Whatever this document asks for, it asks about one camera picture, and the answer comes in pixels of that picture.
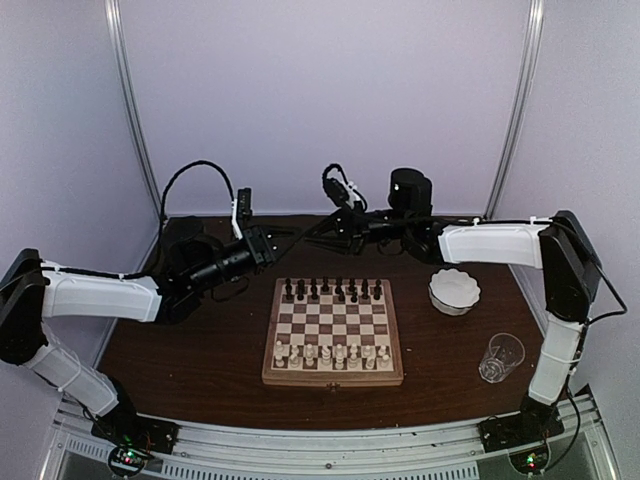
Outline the dark rook corner piece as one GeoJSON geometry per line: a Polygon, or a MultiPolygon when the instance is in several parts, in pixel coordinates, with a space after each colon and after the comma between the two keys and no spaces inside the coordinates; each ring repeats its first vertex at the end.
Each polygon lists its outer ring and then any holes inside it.
{"type": "Polygon", "coordinates": [[[373,289],[373,296],[375,300],[379,300],[382,296],[382,281],[377,279],[373,289]]]}

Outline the aluminium front rail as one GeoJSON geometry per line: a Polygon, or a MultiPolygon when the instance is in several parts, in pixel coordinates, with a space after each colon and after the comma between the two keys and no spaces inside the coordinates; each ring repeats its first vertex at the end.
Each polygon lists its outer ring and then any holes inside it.
{"type": "MultiPolygon", "coordinates": [[[[155,457],[132,479],[622,479],[603,420],[588,395],[574,400],[581,426],[565,457],[544,475],[512,464],[529,444],[488,452],[481,419],[419,427],[302,431],[261,430],[171,420],[170,454],[155,457]]],[[[91,435],[72,400],[54,416],[36,479],[119,479],[108,467],[114,446],[91,435]]]]}

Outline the clear plastic cup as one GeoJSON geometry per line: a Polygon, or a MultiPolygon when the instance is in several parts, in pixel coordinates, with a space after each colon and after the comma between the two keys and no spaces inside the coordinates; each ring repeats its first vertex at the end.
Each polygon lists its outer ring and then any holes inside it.
{"type": "Polygon", "coordinates": [[[480,377],[496,384],[504,381],[525,359],[522,342],[510,333],[497,333],[491,337],[478,371],[480,377]]]}

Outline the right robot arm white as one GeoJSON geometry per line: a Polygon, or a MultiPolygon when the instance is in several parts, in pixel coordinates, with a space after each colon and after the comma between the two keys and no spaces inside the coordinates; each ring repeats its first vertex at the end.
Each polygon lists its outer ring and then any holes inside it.
{"type": "Polygon", "coordinates": [[[334,216],[309,234],[303,262],[313,275],[389,279],[408,351],[404,383],[389,392],[342,394],[324,411],[333,427],[427,425],[524,409],[519,440],[551,424],[545,406],[565,380],[555,358],[569,351],[569,327],[588,317],[607,284],[589,238],[568,211],[549,222],[431,218],[431,183],[419,171],[391,175],[390,210],[347,209],[341,166],[326,167],[308,192],[327,195],[334,216]],[[525,344],[528,367],[504,386],[474,372],[484,343],[508,330],[525,344]]]}

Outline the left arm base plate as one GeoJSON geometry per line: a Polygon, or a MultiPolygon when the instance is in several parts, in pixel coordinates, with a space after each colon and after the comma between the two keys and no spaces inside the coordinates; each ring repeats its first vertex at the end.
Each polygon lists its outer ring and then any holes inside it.
{"type": "Polygon", "coordinates": [[[173,452],[179,426],[172,421],[140,416],[133,407],[121,404],[102,416],[87,408],[83,413],[92,423],[91,434],[116,446],[144,453],[173,452]]]}

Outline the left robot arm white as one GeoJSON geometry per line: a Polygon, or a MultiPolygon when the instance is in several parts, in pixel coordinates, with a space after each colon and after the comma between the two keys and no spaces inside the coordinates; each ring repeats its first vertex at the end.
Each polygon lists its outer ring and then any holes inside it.
{"type": "Polygon", "coordinates": [[[205,293],[276,263],[274,239],[290,232],[250,225],[250,191],[230,193],[232,239],[206,233],[196,216],[159,219],[156,257],[139,273],[64,267],[24,249],[1,281],[1,359],[31,369],[74,397],[123,444],[137,442],[144,424],[124,388],[87,366],[46,332],[54,317],[108,317],[173,325],[201,305],[205,293]]]}

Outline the white scalloped bowl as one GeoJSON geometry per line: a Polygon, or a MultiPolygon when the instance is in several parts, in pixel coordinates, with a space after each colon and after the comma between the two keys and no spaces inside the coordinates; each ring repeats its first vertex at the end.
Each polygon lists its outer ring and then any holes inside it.
{"type": "Polygon", "coordinates": [[[480,300],[481,288],[475,278],[458,269],[441,269],[431,276],[431,303],[436,310],[449,316],[468,313],[480,300]]]}

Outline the white knight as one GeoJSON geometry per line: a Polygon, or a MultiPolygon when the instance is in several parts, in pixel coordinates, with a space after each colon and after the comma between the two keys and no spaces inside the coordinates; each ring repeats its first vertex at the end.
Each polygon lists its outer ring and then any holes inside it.
{"type": "Polygon", "coordinates": [[[369,355],[364,359],[364,368],[366,370],[373,370],[376,366],[376,355],[369,355]]]}

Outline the aluminium corner post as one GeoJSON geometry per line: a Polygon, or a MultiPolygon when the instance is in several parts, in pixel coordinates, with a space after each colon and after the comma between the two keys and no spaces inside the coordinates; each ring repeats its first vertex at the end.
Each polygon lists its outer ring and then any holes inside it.
{"type": "Polygon", "coordinates": [[[484,212],[484,216],[489,219],[496,217],[517,150],[539,58],[544,29],[544,13],[545,2],[543,0],[531,0],[529,2],[528,20],[511,113],[501,149],[498,168],[484,212]]]}
{"type": "Polygon", "coordinates": [[[136,101],[136,95],[131,76],[131,69],[127,55],[126,40],[121,16],[120,2],[117,0],[104,1],[107,28],[115,57],[120,88],[123,95],[127,124],[130,131],[135,155],[141,169],[142,178],[147,193],[151,199],[156,215],[160,215],[161,192],[156,176],[153,172],[151,160],[143,132],[141,117],[136,101]]]}

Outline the wooden chess board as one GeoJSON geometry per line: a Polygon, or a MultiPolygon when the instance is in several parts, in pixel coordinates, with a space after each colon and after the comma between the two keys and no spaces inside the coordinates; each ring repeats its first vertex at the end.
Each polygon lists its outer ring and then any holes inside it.
{"type": "Polygon", "coordinates": [[[262,381],[266,385],[287,387],[394,387],[404,380],[399,330],[390,281],[382,281],[382,296],[375,300],[373,289],[377,279],[340,277],[293,278],[293,301],[286,302],[285,280],[276,280],[271,317],[264,360],[262,381]],[[331,293],[324,295],[322,286],[328,283],[331,293]],[[284,344],[283,352],[275,351],[275,343],[284,344]],[[344,345],[345,369],[335,369],[336,344],[344,345]],[[348,368],[351,344],[358,345],[359,365],[355,370],[348,368]],[[317,368],[305,369],[306,345],[317,347],[317,368]],[[290,347],[298,345],[300,365],[297,369],[289,367],[290,347]],[[330,352],[321,352],[321,346],[328,345],[330,352]],[[365,345],[376,348],[376,366],[373,370],[364,368],[363,354],[365,345]],[[387,345],[385,354],[391,357],[391,371],[382,371],[378,367],[379,347],[387,345]],[[284,357],[284,367],[277,368],[276,354],[284,357]],[[320,358],[331,356],[332,371],[321,371],[320,358]]]}

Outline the dark rook far piece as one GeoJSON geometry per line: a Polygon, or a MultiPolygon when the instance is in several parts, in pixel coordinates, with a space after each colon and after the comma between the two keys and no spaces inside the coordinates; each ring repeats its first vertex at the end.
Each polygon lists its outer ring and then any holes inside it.
{"type": "Polygon", "coordinates": [[[285,280],[285,295],[284,299],[286,302],[293,301],[293,286],[290,278],[285,280]]]}

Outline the right aluminium corner post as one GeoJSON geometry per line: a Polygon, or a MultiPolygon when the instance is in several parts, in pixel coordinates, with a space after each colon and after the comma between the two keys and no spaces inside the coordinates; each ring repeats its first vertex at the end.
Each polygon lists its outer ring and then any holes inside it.
{"type": "Polygon", "coordinates": [[[511,113],[501,149],[498,168],[484,212],[484,216],[489,219],[496,217],[517,150],[539,58],[544,29],[544,13],[545,2],[543,0],[531,0],[529,2],[528,20],[511,113]]]}

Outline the left aluminium corner post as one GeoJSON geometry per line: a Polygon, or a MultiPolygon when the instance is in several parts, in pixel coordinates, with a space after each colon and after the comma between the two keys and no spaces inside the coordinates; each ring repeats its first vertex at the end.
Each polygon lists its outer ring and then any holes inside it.
{"type": "Polygon", "coordinates": [[[120,88],[123,95],[127,124],[130,131],[135,155],[141,169],[142,178],[147,193],[151,199],[156,215],[160,215],[161,192],[156,176],[153,172],[151,160],[143,132],[141,117],[136,101],[136,95],[131,76],[131,69],[127,55],[126,40],[121,16],[120,2],[117,0],[104,1],[107,28],[115,57],[120,88]]]}

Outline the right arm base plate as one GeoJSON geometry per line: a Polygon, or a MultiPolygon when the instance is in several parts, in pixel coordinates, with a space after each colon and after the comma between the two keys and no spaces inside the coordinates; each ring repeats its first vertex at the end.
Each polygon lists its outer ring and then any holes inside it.
{"type": "Polygon", "coordinates": [[[562,434],[561,420],[552,419],[546,425],[525,424],[520,414],[505,417],[489,417],[477,425],[480,440],[486,453],[514,449],[562,434]]]}

